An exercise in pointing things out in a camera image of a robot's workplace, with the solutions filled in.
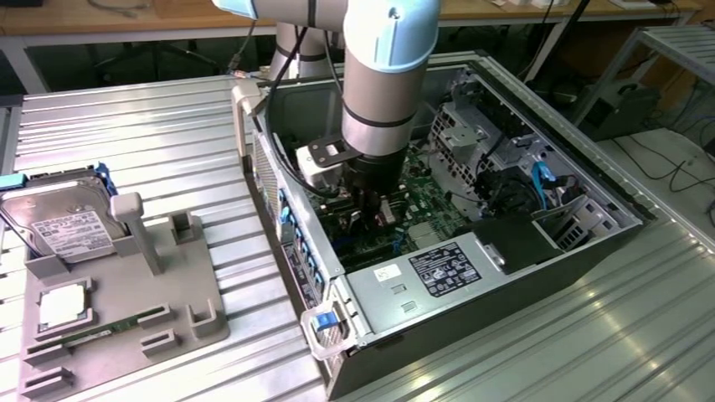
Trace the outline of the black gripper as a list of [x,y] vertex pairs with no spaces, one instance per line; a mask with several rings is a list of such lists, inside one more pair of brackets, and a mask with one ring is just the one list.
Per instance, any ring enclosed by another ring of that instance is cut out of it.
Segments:
[[387,156],[361,155],[346,162],[346,185],[350,193],[390,194],[398,188],[404,174],[406,151],[401,150]]

